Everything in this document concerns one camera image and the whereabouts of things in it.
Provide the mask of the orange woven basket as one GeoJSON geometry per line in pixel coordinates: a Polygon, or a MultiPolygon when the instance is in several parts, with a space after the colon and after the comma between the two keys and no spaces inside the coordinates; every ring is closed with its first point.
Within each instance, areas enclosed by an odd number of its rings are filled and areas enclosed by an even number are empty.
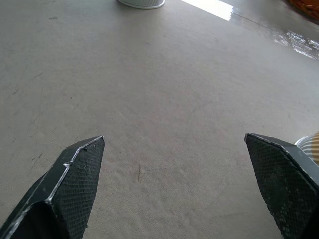
{"type": "Polygon", "coordinates": [[[285,0],[305,17],[319,22],[319,0],[285,0]]]}

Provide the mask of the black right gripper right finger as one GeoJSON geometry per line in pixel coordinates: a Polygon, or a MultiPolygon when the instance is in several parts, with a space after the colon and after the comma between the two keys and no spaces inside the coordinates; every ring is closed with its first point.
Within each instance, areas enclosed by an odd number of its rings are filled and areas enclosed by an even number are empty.
{"type": "Polygon", "coordinates": [[[284,239],[319,239],[319,166],[299,147],[245,135],[260,193],[284,239]]]}

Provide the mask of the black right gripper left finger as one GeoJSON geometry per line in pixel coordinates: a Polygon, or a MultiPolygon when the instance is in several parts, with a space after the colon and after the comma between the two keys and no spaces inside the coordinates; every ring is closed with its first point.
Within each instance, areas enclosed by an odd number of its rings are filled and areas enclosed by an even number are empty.
{"type": "Polygon", "coordinates": [[[0,239],[82,239],[96,198],[103,136],[65,148],[0,228],[0,239]]]}

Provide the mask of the striped tan bowl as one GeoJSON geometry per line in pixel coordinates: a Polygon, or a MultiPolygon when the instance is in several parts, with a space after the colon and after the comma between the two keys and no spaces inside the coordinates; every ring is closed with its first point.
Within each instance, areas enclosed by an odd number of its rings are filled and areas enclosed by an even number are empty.
{"type": "Polygon", "coordinates": [[[319,131],[300,138],[295,145],[319,166],[319,131]]]}

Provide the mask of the white ribbed bowl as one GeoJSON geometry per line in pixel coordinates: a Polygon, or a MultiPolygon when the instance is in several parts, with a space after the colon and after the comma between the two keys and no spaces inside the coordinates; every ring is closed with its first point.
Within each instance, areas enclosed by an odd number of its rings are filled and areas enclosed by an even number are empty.
{"type": "Polygon", "coordinates": [[[118,2],[137,9],[156,9],[164,5],[165,0],[117,0],[118,2]]]}

